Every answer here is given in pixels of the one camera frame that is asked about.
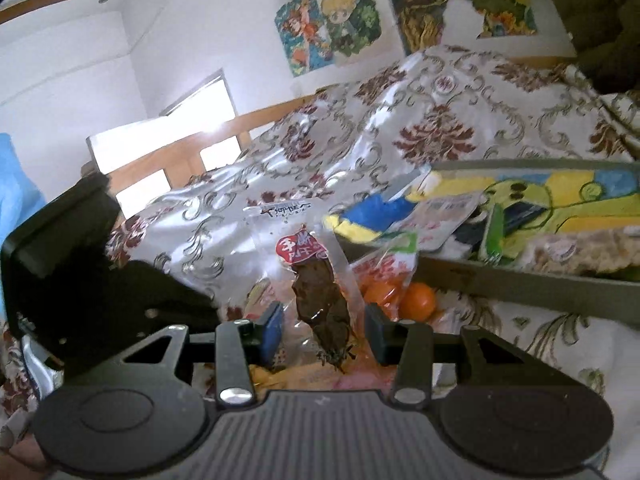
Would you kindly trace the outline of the person's left hand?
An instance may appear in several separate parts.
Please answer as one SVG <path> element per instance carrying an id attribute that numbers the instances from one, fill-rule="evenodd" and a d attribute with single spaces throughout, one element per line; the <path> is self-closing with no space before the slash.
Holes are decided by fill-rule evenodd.
<path id="1" fill-rule="evenodd" d="M 45 479 L 50 465 L 29 429 L 19 434 L 9 426 L 1 428 L 1 480 Z"/>

